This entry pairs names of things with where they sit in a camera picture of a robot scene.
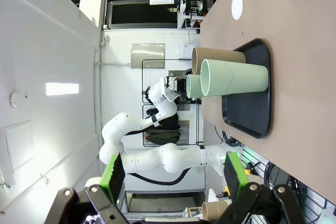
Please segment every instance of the metal grate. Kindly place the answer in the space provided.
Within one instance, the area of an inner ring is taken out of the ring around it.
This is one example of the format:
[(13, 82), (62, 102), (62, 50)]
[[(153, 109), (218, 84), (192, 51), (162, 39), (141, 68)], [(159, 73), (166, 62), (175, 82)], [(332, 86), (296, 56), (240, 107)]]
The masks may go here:
[[(260, 156), (258, 153), (251, 150), (249, 147), (244, 146), (242, 154), (240, 156), (241, 163), (244, 167), (246, 167), (248, 162), (252, 162), (256, 164), (260, 162), (260, 164), (256, 167), (256, 172), (262, 178), (264, 178), (264, 171), (268, 160)], [(312, 189), (308, 188), (308, 195), (305, 207), (303, 209), (303, 216), (306, 220), (306, 223), (315, 220), (323, 210), (325, 198), (321, 195), (313, 191)], [(333, 213), (335, 210), (335, 205), (329, 201), (327, 201), (327, 206), (329, 212)], [(263, 216), (252, 215), (252, 223), (254, 224), (262, 224), (266, 223)]]

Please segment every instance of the brown cup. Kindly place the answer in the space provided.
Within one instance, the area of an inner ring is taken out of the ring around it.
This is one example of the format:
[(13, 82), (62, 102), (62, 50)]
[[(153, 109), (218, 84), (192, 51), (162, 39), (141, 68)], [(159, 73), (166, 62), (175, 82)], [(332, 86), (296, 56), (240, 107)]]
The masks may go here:
[(201, 65), (204, 59), (246, 63), (245, 55), (242, 52), (194, 47), (192, 54), (193, 74), (201, 74)]

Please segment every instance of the fluorescent light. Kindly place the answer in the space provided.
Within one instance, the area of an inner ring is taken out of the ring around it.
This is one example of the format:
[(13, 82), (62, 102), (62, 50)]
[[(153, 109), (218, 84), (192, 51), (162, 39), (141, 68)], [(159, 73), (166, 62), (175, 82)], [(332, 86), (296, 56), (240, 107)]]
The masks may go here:
[(46, 83), (46, 95), (60, 95), (60, 94), (78, 94), (79, 84), (75, 83)]

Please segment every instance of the table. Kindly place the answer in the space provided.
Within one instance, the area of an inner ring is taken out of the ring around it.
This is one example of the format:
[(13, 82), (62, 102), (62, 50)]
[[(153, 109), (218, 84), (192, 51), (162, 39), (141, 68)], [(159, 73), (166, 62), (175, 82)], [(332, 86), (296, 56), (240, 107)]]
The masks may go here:
[(233, 50), (269, 45), (273, 106), (269, 135), (255, 139), (225, 124), (221, 97), (202, 101), (203, 118), (336, 203), (336, 1), (217, 0), (201, 24), (201, 45)]

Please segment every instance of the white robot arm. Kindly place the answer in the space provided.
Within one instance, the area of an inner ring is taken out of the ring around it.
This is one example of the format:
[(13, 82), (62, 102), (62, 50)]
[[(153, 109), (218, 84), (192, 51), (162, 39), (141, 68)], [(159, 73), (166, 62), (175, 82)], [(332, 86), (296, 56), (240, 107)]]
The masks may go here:
[(159, 112), (147, 119), (138, 119), (126, 112), (112, 118), (102, 130), (104, 145), (99, 152), (100, 160), (107, 164), (112, 154), (121, 153), (126, 173), (143, 172), (162, 165), (167, 172), (178, 173), (193, 166), (212, 165), (223, 176), (220, 158), (226, 153), (221, 145), (194, 146), (180, 150), (176, 144), (169, 143), (149, 151), (132, 154), (124, 152), (124, 146), (120, 141), (123, 136), (133, 131), (144, 131), (151, 125), (159, 126), (160, 120), (169, 118), (177, 112), (174, 103), (180, 96), (177, 93), (177, 80), (169, 81), (161, 78), (160, 82), (149, 90), (148, 96)]

